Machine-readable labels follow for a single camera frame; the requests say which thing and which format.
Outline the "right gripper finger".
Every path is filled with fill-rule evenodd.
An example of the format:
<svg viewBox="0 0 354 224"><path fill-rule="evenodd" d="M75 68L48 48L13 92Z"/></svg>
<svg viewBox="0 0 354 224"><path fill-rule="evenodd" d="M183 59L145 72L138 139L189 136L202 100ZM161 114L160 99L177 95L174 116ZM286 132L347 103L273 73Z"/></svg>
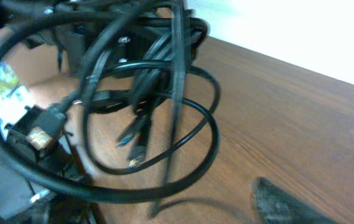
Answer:
<svg viewBox="0 0 354 224"><path fill-rule="evenodd" d="M252 208L260 223L337 224L337 221L295 198L265 177L251 185Z"/></svg>

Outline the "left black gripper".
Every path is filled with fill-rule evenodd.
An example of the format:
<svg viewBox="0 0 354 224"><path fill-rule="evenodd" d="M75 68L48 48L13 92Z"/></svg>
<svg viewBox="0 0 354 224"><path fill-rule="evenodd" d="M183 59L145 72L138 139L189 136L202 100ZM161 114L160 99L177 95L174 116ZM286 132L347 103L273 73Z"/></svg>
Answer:
<svg viewBox="0 0 354 224"><path fill-rule="evenodd" d="M28 36L22 43L33 49L40 45L52 45L58 48L58 67L61 67L63 53L67 55L68 72L74 78L79 78L77 69L83 56L94 43L104 23L76 23L51 27ZM150 27L132 27L126 29L111 51L109 63L126 62L140 59L152 45L152 29Z"/></svg>

